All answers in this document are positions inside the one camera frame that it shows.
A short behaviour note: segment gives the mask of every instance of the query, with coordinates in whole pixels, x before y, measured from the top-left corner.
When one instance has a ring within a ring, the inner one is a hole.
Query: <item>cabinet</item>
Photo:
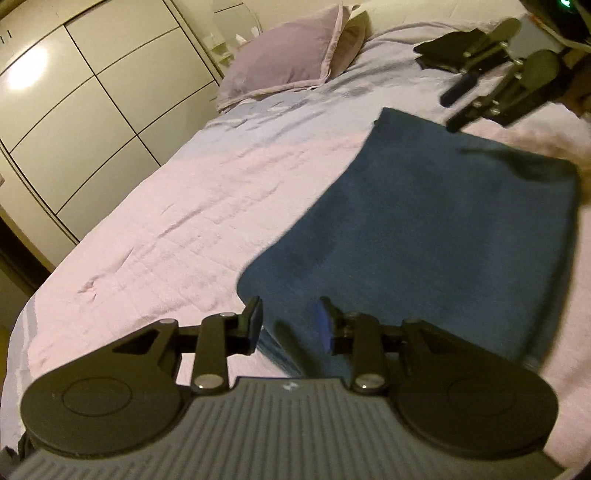
[[[219,75],[169,0],[96,3],[0,72],[0,206],[55,265],[217,115]]]

